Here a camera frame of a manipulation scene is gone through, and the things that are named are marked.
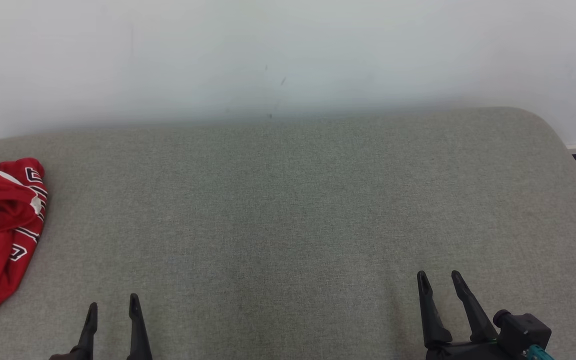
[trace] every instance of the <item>gray fabric surface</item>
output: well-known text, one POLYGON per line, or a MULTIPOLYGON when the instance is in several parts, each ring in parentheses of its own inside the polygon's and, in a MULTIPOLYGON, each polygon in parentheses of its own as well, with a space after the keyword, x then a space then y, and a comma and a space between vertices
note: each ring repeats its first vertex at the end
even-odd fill
POLYGON ((141 299, 155 359, 422 359, 416 273, 470 335, 450 271, 489 317, 532 313, 576 359, 576 163, 530 112, 64 132, 38 158, 46 226, 0 307, 0 359, 75 345, 124 359, 141 299))

